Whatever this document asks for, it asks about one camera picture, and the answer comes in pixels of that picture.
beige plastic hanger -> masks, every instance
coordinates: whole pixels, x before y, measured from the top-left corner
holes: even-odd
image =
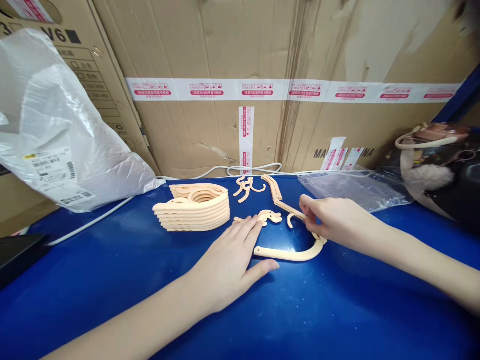
[[[244,219],[239,217],[234,217],[233,221],[242,222]],[[279,212],[273,212],[272,210],[262,210],[258,213],[258,221],[263,221],[263,226],[267,226],[267,220],[271,220],[272,223],[281,223],[282,214]]]
[[[169,232],[209,231],[230,220],[229,192],[215,184],[170,185],[174,199],[153,212]]]
[[[241,199],[238,200],[238,202],[240,204],[248,199],[248,197],[250,195],[250,190],[253,190],[254,192],[257,192],[257,193],[261,193],[261,192],[264,192],[265,189],[267,188],[265,186],[265,184],[263,184],[263,189],[262,190],[257,190],[256,188],[254,188],[254,186],[253,186],[254,178],[253,177],[249,177],[246,181],[244,181],[244,180],[245,180],[245,176],[239,177],[236,180],[236,183],[237,183],[238,186],[240,186],[240,188],[238,189],[238,191],[236,193],[233,194],[234,197],[237,197],[238,195],[240,195],[240,193],[242,191],[245,191],[245,195]]]
[[[269,175],[262,175],[261,178],[270,185],[273,203],[290,213],[287,217],[287,223],[291,229],[293,228],[292,221],[291,221],[293,216],[296,216],[302,220],[307,218],[307,216],[301,213],[300,211],[297,211],[293,207],[288,206],[287,204],[282,202],[283,200],[282,193],[280,192],[280,188],[277,181],[273,177]],[[302,261],[313,259],[318,254],[320,254],[320,252],[324,247],[324,244],[327,243],[327,239],[321,236],[318,236],[313,232],[311,234],[315,238],[315,244],[306,251],[290,252],[290,251],[276,250],[276,249],[257,246],[253,251],[253,254],[257,256],[265,257],[265,258],[281,259],[281,260],[288,260],[288,261],[295,261],[295,262],[302,262]]]

fluffy pom pom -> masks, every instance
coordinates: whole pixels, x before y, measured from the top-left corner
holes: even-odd
[[[413,188],[433,191],[447,186],[454,178],[455,174],[448,167],[423,165],[410,170],[404,180]]]

clear plastic bag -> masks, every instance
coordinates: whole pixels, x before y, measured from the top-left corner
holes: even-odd
[[[0,40],[0,64],[0,163],[22,181],[76,213],[159,187],[44,33]]]
[[[320,172],[300,176],[298,181],[317,199],[350,199],[370,213],[411,203],[411,199],[368,172]]]

blue table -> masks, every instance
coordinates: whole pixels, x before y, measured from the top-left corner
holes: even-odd
[[[298,209],[308,193],[293,176],[276,177],[283,201]],[[228,188],[235,179],[197,180]],[[227,227],[167,233],[152,206],[170,200],[166,185],[138,196],[67,240],[0,293],[0,358],[38,359],[104,323],[185,274]],[[32,227],[55,240],[95,219],[61,209]],[[279,210],[269,190],[232,217]],[[416,204],[375,214],[430,246],[480,268],[480,239]],[[258,244],[302,251],[313,238],[286,214]],[[260,261],[257,258],[252,264]],[[281,268],[241,299],[171,343],[155,359],[478,359],[480,324],[432,286],[329,241],[318,257]]]

power cord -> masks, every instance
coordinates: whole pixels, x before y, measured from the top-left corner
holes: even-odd
[[[265,168],[270,168],[270,167],[275,167],[275,166],[278,166],[277,170],[266,170],[265,169]],[[209,171],[207,171],[203,175],[193,177],[191,179],[178,179],[178,178],[169,177],[169,176],[157,176],[156,178],[157,179],[164,179],[164,180],[198,180],[198,179],[206,177],[212,171],[215,171],[217,169],[226,169],[226,173],[228,174],[227,177],[234,177],[234,178],[239,177],[241,175],[233,175],[230,171],[240,171],[241,172],[242,170],[249,170],[249,171],[250,170],[251,171],[255,170],[255,171],[260,171],[260,172],[264,172],[264,173],[269,173],[269,174],[272,174],[272,175],[297,175],[297,176],[308,175],[308,174],[316,174],[316,173],[333,173],[333,172],[335,172],[335,173],[340,173],[342,175],[350,176],[350,177],[354,177],[354,178],[366,178],[366,177],[370,176],[371,173],[373,173],[372,170],[349,170],[349,171],[313,170],[313,171],[300,171],[300,172],[288,173],[288,172],[281,172],[280,170],[282,169],[282,164],[279,163],[279,162],[274,162],[274,163],[271,163],[271,164],[268,164],[268,165],[257,166],[257,167],[246,167],[246,166],[238,166],[238,165],[234,165],[234,166],[215,166],[215,167],[212,167]],[[362,175],[355,175],[355,174],[353,174],[354,172],[361,172],[363,174]],[[55,245],[58,245],[58,244],[64,242],[65,240],[70,239],[71,237],[77,235],[78,233],[81,233],[83,230],[88,229],[89,227],[91,227],[91,226],[95,225],[96,223],[102,221],[107,216],[113,214],[118,209],[120,209],[122,206],[124,206],[126,203],[128,203],[130,200],[132,200],[133,198],[134,198],[134,196],[125,199],[124,201],[119,203],[114,208],[110,209],[109,211],[107,211],[103,215],[97,217],[95,220],[90,221],[89,223],[83,225],[82,227],[79,227],[77,230],[72,231],[71,233],[69,233],[65,236],[62,236],[61,238],[59,238],[55,241],[52,241],[52,242],[49,242],[48,244],[45,244],[45,246],[52,247],[52,246],[55,246]]]

